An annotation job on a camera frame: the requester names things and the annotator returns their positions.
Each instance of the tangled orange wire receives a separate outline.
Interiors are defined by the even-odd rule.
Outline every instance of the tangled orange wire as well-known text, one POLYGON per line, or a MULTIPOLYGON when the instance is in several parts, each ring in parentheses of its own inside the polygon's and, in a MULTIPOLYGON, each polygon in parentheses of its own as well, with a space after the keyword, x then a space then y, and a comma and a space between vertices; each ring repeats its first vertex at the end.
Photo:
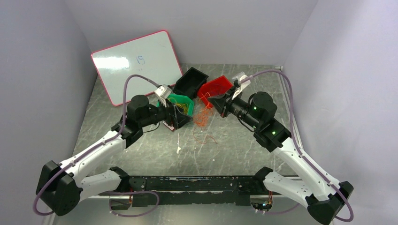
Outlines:
MULTIPOLYGON (((205 98, 206 95, 209 95, 209 97, 210 97, 210 94, 207 92, 207 93, 206 93, 203 97, 201 97, 200 99, 205 98)), ((214 112, 211 110, 210 103, 208 103, 203 109, 201 109, 201 110, 199 111, 198 114, 196 114, 196 115, 193 116, 193 121, 194 121, 194 122, 196 123, 196 125, 197 125, 198 127, 200 127, 201 130, 203 131, 203 130, 205 130, 205 126, 207 125, 207 122, 209 121, 209 117, 210 117, 210 116, 213 116, 213 115, 214 115, 214 112)), ((199 143, 201 143, 201 144, 206 144, 206 143, 207 143, 207 137, 210 137, 210 138, 212 138, 212 139, 214 140, 214 142, 217 144, 217 141, 216 141, 216 140, 214 139, 214 137, 211 136, 211 135, 206 135, 206 137, 205 137, 205 142, 201 142, 200 140, 198 140, 198 139, 196 138, 196 136, 195 136, 195 130, 196 130, 196 127, 193 129, 193 137, 195 138, 195 140, 196 140, 197 142, 199 142, 199 143)))

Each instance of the marble tabletop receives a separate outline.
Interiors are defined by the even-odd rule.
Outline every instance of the marble tabletop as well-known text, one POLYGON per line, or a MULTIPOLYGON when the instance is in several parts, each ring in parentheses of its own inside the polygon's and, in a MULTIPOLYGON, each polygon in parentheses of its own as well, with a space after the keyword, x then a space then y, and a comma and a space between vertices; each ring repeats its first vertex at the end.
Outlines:
MULTIPOLYGON (((221 75, 231 79, 239 72, 247 75, 273 67, 262 65, 231 64, 181 64, 183 73, 194 67, 209 75, 207 81, 221 75)), ((269 93, 278 109, 275 118, 289 127, 286 99, 283 94, 281 78, 276 73, 258 76, 244 90, 243 100, 257 91, 269 93)), ((148 96, 150 103, 156 98, 148 96)), ((202 109, 204 104, 194 99, 193 115, 202 109)), ((97 78, 87 106, 84 121, 77 139, 73 155, 83 151, 100 139, 120 119, 122 107, 111 105, 101 81, 97 78)), ((262 148, 235 116, 221 118, 214 113, 202 131, 197 125, 189 122, 179 130, 171 132, 163 124, 149 133, 145 133, 136 143, 119 152, 98 166, 90 175, 105 172, 113 166, 122 168, 129 175, 158 176, 206 176, 206 175, 254 175, 260 168, 267 166, 284 176, 296 175, 282 160, 275 158, 262 148), (206 135, 211 135, 215 143, 208 138, 206 144, 195 140, 195 136, 204 142, 206 135), (177 154, 179 139, 180 150, 177 154)), ((155 125, 144 128, 144 131, 155 128, 155 125)))

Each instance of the purple cable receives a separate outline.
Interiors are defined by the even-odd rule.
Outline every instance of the purple cable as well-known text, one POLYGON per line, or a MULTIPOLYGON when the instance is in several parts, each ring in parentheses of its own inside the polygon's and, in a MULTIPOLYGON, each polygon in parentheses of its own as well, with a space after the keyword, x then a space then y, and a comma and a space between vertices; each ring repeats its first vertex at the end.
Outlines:
POLYGON ((140 217, 140 216, 144 216, 144 215, 146 215, 146 214, 149 214, 149 213, 151 213, 152 211, 154 211, 158 206, 159 206, 159 195, 156 193, 156 192, 153 192, 153 191, 134 191, 134 192, 114 192, 114 191, 107 191, 106 192, 107 194, 110 194, 110 195, 138 195, 138 194, 152 194, 152 195, 154 195, 154 196, 156 196, 156 204, 155 204, 155 206, 152 208, 152 209, 150 209, 150 210, 148 210, 148 211, 146 211, 146 212, 143 212, 143 213, 141 213, 141 214, 137 214, 137 215, 124 215, 124 214, 119 214, 119 213, 115 213, 113 210, 112 210, 112 207, 111 207, 111 200, 109 200, 109 212, 110 213, 112 213, 113 215, 115 215, 115 216, 118 216, 118 217, 140 217))
MULTIPOLYGON (((113 136, 113 137, 111 137, 111 138, 108 138, 108 139, 106 139, 104 142, 100 142, 100 143, 94 145, 93 147, 91 147, 89 150, 87 150, 87 151, 86 151, 85 153, 83 153, 81 156, 77 157, 77 158, 73 161, 73 163, 79 162, 81 159, 83 159, 84 157, 86 157, 88 154, 90 154, 92 151, 94 151, 95 149, 97 149, 99 146, 105 145, 106 143, 108 143, 108 142, 110 142, 110 141, 116 139, 116 138, 123 132, 124 125, 126 124, 126 94, 127 94, 126 92, 127 92, 127 84, 129 83, 129 80, 130 80, 131 78, 133 78, 133 77, 142 78, 142 79, 148 81, 149 83, 153 84, 153 85, 156 86, 157 88, 159 87, 159 85, 158 85, 157 83, 155 83, 155 82, 152 81, 151 79, 148 79, 148 78, 146 78, 146 77, 144 77, 144 76, 141 76, 141 75, 138 75, 138 74, 130 75, 130 76, 127 78, 126 82, 124 83, 124 88, 123 88, 123 116, 122 116, 122 128, 119 130, 119 132, 118 132, 115 136, 113 136)), ((44 193, 44 191, 47 189, 47 187, 48 187, 48 186, 49 186, 61 173, 65 172, 65 171, 66 171, 67 169, 69 169, 72 165, 73 165, 72 163, 67 164, 64 168, 62 168, 60 171, 58 171, 52 178, 50 178, 50 179, 47 181, 47 183, 40 189, 40 191, 38 192, 38 194, 37 194, 36 197, 35 197, 35 200, 33 201, 33 211, 34 211, 37 215, 39 215, 39 216, 48 216, 48 215, 51 215, 51 214, 54 213, 53 211, 51 211, 51 212, 46 212, 46 213, 39 212, 39 210, 37 209, 38 200, 40 199, 40 197, 41 197, 41 195, 44 193)))
POLYGON ((315 171, 316 171, 316 172, 317 172, 329 185, 332 186, 332 188, 339 194, 339 196, 343 199, 344 203, 347 205, 348 210, 350 211, 350 218, 344 219, 344 218, 341 218, 341 217, 336 216, 336 219, 341 220, 341 221, 343 221, 343 222, 351 222, 352 220, 354 220, 354 212, 353 212, 353 210, 352 210, 351 205, 348 203, 347 198, 344 197, 343 193, 341 193, 341 191, 340 191, 334 184, 331 184, 331 183, 330 183, 330 180, 329 180, 325 175, 323 175, 323 173, 322 173, 318 168, 316 168, 316 166, 315 166, 313 163, 311 163, 311 161, 310 161, 307 157, 303 156, 303 152, 300 150, 300 147, 299 147, 299 145, 297 144, 296 136, 294 135, 294 132, 293 132, 293 90, 292 90, 292 88, 291 88, 291 83, 290 83, 289 78, 288 78, 284 73, 282 73, 282 72, 279 71, 279 70, 267 69, 267 70, 260 71, 260 72, 258 72, 258 73, 255 73, 255 74, 253 74, 253 75, 248 76, 247 78, 241 80, 240 83, 242 84, 242 83, 244 83, 244 82, 246 82, 246 81, 248 81, 248 80, 251 80, 251 79, 257 77, 257 76, 260 75, 260 74, 271 73, 271 72, 272 72, 272 73, 277 73, 277 74, 281 75, 281 76, 286 80, 286 82, 287 82, 287 84, 288 84, 288 86, 289 86, 289 93, 288 93, 288 96, 289 96, 289 101, 290 101, 290 109, 289 109, 289 115, 290 115, 290 131, 291 131, 291 137, 292 137, 292 139, 293 139, 294 147, 296 147, 297 152, 298 152, 299 155, 304 159, 304 161, 306 161, 306 162, 308 163, 308 165, 310 165, 310 167, 312 167, 312 168, 313 168, 313 169, 314 169, 314 170, 315 170, 315 171))

